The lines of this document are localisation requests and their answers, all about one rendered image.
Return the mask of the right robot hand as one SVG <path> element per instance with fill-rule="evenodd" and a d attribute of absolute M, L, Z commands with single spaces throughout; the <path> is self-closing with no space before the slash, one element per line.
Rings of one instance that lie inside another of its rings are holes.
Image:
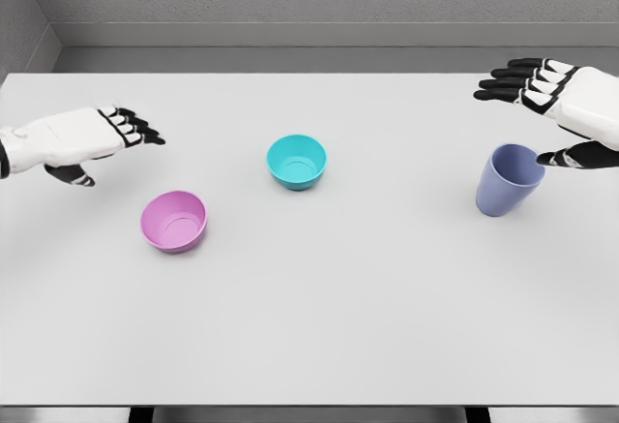
<path fill-rule="evenodd" d="M 518 58 L 492 70 L 473 97 L 524 106 L 584 139 L 539 155 L 541 166 L 619 168 L 619 76 L 551 58 Z"/>

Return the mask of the lavender blue cup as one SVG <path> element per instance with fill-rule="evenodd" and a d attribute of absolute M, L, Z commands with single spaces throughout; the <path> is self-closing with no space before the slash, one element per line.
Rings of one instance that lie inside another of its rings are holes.
<path fill-rule="evenodd" d="M 516 143 L 495 148 L 486 161 L 476 193 L 485 215 L 502 217 L 520 206 L 541 184 L 545 168 L 534 150 Z"/>

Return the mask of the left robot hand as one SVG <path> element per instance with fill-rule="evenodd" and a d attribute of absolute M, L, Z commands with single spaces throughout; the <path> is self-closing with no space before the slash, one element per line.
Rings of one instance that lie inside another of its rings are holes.
<path fill-rule="evenodd" d="M 95 181 L 83 169 L 84 162 L 108 158 L 140 144 L 165 144 L 147 121 L 119 106 L 86 107 L 54 114 L 31 123 L 26 130 L 48 174 L 64 183 L 87 188 L 93 187 Z"/>

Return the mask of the pink bowl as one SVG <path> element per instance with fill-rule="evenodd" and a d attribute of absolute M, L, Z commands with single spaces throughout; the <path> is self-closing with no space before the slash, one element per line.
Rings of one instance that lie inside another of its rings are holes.
<path fill-rule="evenodd" d="M 171 254 L 197 246 L 207 223 L 205 203 L 188 191 L 169 191 L 154 197 L 139 218 L 144 239 L 156 249 Z"/>

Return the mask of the teal bowl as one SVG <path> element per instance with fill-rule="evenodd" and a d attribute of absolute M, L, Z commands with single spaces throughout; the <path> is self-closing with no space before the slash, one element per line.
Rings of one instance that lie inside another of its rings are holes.
<path fill-rule="evenodd" d="M 283 136 L 269 147 L 266 164 L 273 178 L 285 189 L 304 191 L 322 177 L 327 153 L 311 136 Z"/>

